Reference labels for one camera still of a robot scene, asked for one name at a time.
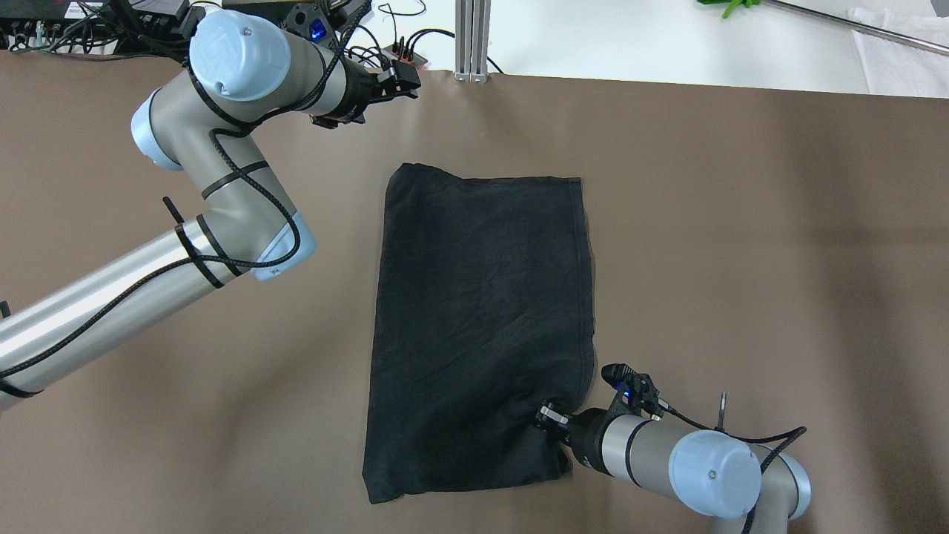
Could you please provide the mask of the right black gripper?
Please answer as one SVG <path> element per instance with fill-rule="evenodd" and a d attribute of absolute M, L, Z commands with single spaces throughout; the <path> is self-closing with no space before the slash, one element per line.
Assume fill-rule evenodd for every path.
<path fill-rule="evenodd" d="M 606 409 L 600 408 L 589 408 L 578 415 L 569 415 L 555 402 L 543 400 L 535 413 L 535 425 L 568 446 L 583 466 L 607 471 L 602 453 L 606 415 Z"/>

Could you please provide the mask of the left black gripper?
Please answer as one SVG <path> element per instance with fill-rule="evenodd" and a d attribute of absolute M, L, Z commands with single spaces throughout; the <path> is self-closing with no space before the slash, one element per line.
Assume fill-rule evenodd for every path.
<path fill-rule="evenodd" d="M 416 99 L 423 83 L 414 65 L 394 60 L 380 72 L 343 59 L 330 75 L 322 96 L 311 106 L 311 124 L 338 128 L 363 124 L 370 105 L 399 97 Z"/>

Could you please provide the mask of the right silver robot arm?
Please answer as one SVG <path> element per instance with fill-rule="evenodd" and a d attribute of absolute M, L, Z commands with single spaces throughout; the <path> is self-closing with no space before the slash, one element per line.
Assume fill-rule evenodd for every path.
<path fill-rule="evenodd" d="M 807 471 L 779 447 L 635 415 L 622 403 L 579 415 L 543 403 L 535 423 L 583 466 L 708 517 L 712 533 L 787 533 L 813 497 Z"/>

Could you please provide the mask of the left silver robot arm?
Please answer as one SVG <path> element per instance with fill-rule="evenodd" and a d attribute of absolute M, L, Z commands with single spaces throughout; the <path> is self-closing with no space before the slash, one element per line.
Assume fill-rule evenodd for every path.
<path fill-rule="evenodd" d="M 172 230 L 2 321 L 2 409 L 241 276 L 271 280 L 310 257 L 311 229 L 252 132 L 301 112 L 358 122 L 367 106 L 420 87 L 413 67 L 368 72 L 345 49 L 369 1 L 295 4 L 282 26 L 232 9 L 196 25 L 183 71 L 130 122 L 155 165 L 181 171 L 207 205 Z"/>

